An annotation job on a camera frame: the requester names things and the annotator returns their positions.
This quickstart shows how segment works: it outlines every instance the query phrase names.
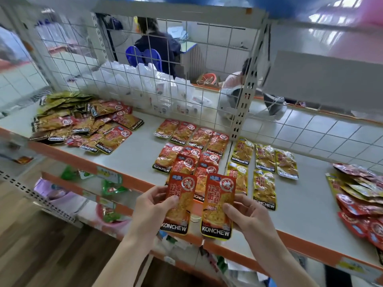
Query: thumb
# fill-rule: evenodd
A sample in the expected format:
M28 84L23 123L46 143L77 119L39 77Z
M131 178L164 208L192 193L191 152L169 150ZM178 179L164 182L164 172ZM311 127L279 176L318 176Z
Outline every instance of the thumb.
M167 211L173 207L176 207L178 202L179 202L179 197L176 195L170 196L167 199L165 199L163 202L157 204L160 209L164 212L167 213Z
M234 206L228 203L224 203L222 208L223 208L223 212L226 213L229 219L231 219L239 227L241 227L241 223L243 222L244 215L241 214L240 211L237 210Z

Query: dark hair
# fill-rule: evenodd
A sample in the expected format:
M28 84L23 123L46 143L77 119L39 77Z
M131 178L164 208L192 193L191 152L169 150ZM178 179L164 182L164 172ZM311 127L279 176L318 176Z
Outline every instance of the dark hair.
M251 63L251 58L245 60L242 66L242 75L247 75L249 73L249 67Z
M146 34L148 30L152 30L154 32L157 32L159 30L158 22L155 18L137 17L137 23L140 27L140 31L143 34Z

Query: left hand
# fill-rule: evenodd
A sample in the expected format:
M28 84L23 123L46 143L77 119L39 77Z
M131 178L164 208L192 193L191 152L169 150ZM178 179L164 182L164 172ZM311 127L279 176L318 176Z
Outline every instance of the left hand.
M139 241L140 246L144 246L149 253L166 213L177 206L179 201L178 196L171 196L164 200L167 188L167 186L154 186L137 198L133 219L123 241L133 238Z

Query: wooden floor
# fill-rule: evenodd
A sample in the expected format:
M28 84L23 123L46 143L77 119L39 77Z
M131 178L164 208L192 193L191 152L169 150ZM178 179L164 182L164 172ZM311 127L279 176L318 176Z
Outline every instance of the wooden floor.
M25 176L33 186L39 173ZM0 286L91 287L119 241L96 229L80 229L35 206L7 182L0 184ZM144 287L208 286L153 259Z

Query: blue plastic chair back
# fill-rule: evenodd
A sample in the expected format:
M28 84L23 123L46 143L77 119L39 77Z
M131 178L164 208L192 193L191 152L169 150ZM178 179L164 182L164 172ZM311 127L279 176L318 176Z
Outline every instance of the blue plastic chair back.
M145 64L153 63L159 72L162 72L162 60L160 54L155 49L146 49L142 56L145 58Z
M129 46L125 51L125 55L132 67L137 67L139 63L144 63L141 51L135 46Z

